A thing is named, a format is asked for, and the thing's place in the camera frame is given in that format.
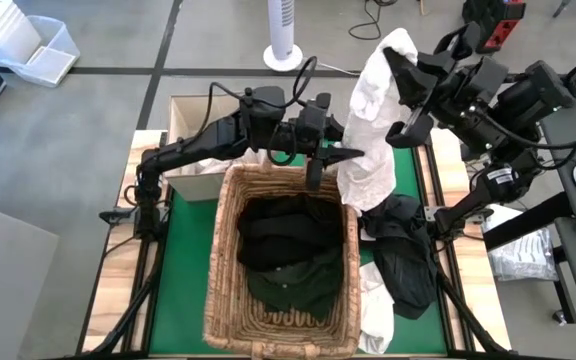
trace cardboard box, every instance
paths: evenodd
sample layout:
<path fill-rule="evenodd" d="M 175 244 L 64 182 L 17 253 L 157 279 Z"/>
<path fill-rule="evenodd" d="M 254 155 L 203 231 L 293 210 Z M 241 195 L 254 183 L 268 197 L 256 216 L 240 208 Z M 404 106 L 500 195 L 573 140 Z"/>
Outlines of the cardboard box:
<path fill-rule="evenodd" d="M 170 123 L 168 143 L 181 137 L 195 136 L 206 116 L 208 96 L 172 96 L 170 98 Z M 212 99 L 208 123 L 239 109 L 239 100 L 228 95 L 215 95 Z M 195 175 L 194 167 L 184 166 L 164 173 L 168 183 L 186 201 L 214 200 L 219 198 L 224 173 Z"/>

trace green table surface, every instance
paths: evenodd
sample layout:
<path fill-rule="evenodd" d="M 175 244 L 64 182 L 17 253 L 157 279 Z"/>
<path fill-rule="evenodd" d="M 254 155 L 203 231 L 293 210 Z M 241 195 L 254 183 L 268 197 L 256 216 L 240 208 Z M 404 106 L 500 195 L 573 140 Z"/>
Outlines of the green table surface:
<path fill-rule="evenodd" d="M 303 163 L 303 159 L 296 159 L 293 164 L 300 163 Z M 395 164 L 395 192 L 418 197 L 411 150 L 396 150 Z M 227 354 L 202 340 L 217 201 L 189 203 L 177 193 L 173 197 L 150 353 L 190 356 Z M 362 251 L 362 264 L 371 260 L 372 254 Z M 445 354 L 437 303 L 417 320 L 395 315 L 395 336 L 386 353 Z"/>

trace gray floor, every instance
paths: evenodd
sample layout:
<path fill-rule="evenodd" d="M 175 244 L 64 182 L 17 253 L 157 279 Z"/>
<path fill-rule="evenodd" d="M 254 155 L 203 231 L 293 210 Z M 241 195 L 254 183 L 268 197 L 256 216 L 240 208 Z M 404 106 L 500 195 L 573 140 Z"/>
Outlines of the gray floor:
<path fill-rule="evenodd" d="M 28 15 L 61 19 L 79 46 L 79 67 L 155 65 L 173 0 L 17 0 Z M 544 59 L 564 72 L 576 64 L 576 0 L 553 20 L 558 0 L 531 0 L 526 18 L 494 57 L 512 71 Z M 167 68 L 263 69 L 268 44 L 263 0 L 184 0 L 165 59 Z M 387 34 L 406 27 L 417 47 L 432 51 L 461 24 L 462 1 L 401 0 L 384 8 Z M 296 42 L 307 56 L 346 69 L 360 69 L 375 41 L 359 41 L 347 29 L 367 20 L 362 0 L 296 0 Z M 61 237 L 33 321 L 24 358 L 59 357 L 75 350 L 94 284 L 107 227 L 97 213 L 117 196 L 132 133 L 149 76 L 69 75 L 56 89 L 7 76 L 0 99 L 0 211 Z M 205 93 L 218 80 L 234 90 L 277 84 L 286 78 L 163 77 L 148 128 L 167 127 L 170 95 Z M 333 93 L 343 119 L 352 91 L 348 79 L 315 79 L 309 95 Z M 534 205 L 557 191 L 555 174 L 537 180 L 523 200 Z M 499 284 L 513 347 L 527 354 L 576 358 L 576 325 L 549 320 L 558 307 L 545 283 Z"/>

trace white plastic crate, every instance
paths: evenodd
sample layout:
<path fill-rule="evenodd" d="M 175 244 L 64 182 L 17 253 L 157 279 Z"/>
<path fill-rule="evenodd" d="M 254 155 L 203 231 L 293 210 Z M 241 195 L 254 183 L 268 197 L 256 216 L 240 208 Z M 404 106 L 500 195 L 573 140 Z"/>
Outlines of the white plastic crate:
<path fill-rule="evenodd" d="M 32 51 L 27 51 L 19 48 L 19 36 L 11 35 L 0 44 L 0 63 L 26 81 L 55 87 L 79 58 L 79 49 L 62 21 L 43 16 L 28 16 L 27 19 L 39 34 L 39 43 Z"/>

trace wicker basket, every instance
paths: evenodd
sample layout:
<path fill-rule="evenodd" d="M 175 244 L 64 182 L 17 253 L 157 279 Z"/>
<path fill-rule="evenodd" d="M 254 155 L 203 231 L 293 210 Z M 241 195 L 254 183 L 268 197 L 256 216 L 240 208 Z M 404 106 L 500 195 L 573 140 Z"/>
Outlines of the wicker basket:
<path fill-rule="evenodd" d="M 357 218 L 344 207 L 344 279 L 331 314 L 316 321 L 309 314 L 266 313 L 248 291 L 245 268 L 237 261 L 237 220 L 248 199 L 308 191 L 305 171 L 296 167 L 232 166 L 224 179 L 210 254 L 204 340 L 219 349 L 253 358 L 338 359 L 351 357 L 359 341 L 360 289 Z M 340 203 L 333 174 L 324 174 L 311 196 Z"/>

